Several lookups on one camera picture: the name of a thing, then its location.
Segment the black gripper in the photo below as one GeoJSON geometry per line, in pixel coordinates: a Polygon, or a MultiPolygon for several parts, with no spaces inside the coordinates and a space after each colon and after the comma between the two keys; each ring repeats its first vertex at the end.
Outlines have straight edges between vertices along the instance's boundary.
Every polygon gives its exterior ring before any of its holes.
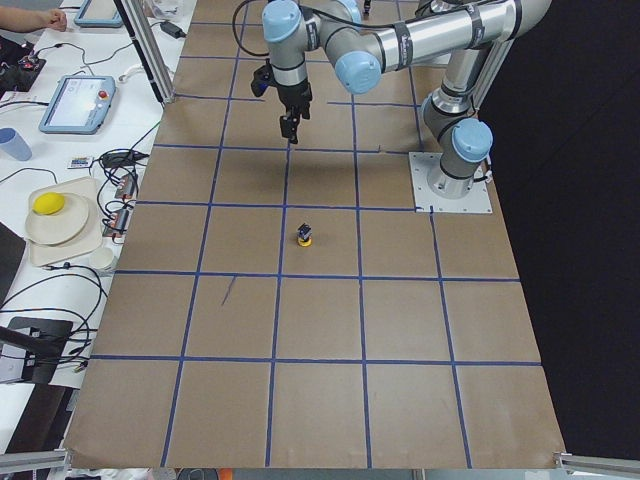
{"type": "Polygon", "coordinates": [[[286,115],[279,117],[281,136],[290,140],[291,144],[298,144],[298,127],[300,117],[310,119],[310,104],[313,99],[311,84],[300,82],[296,85],[276,85],[281,103],[285,107],[286,115]]]}

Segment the person's hand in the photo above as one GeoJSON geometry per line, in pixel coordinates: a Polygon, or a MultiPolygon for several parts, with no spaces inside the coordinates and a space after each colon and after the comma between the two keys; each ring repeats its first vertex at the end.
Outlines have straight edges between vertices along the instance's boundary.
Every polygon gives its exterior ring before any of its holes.
{"type": "Polygon", "coordinates": [[[65,32],[67,29],[67,16],[61,9],[37,11],[36,17],[36,29],[51,29],[58,32],[65,32]]]}

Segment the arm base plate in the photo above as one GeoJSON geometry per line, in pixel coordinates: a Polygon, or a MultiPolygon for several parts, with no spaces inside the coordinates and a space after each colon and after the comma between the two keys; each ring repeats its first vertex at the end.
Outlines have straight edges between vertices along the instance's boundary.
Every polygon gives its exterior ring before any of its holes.
{"type": "Polygon", "coordinates": [[[424,213],[491,214],[482,167],[467,179],[454,179],[441,169],[441,153],[410,152],[415,210],[424,213]]]}

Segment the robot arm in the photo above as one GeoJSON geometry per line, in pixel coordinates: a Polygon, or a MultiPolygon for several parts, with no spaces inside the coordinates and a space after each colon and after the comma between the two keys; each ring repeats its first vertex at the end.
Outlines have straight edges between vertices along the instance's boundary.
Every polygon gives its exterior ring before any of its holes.
{"type": "Polygon", "coordinates": [[[516,38],[545,16],[547,1],[422,1],[416,16],[383,26],[364,25],[353,1],[323,1],[317,7],[271,1],[262,11],[267,60],[251,83],[255,96],[277,90],[285,113],[284,138],[297,143],[312,101],[305,55],[324,50],[343,87],[369,92],[383,74],[449,55],[440,87],[422,105],[426,126],[442,148],[427,175],[436,195],[466,196],[493,143],[490,128],[473,118],[503,58],[516,38]]]}

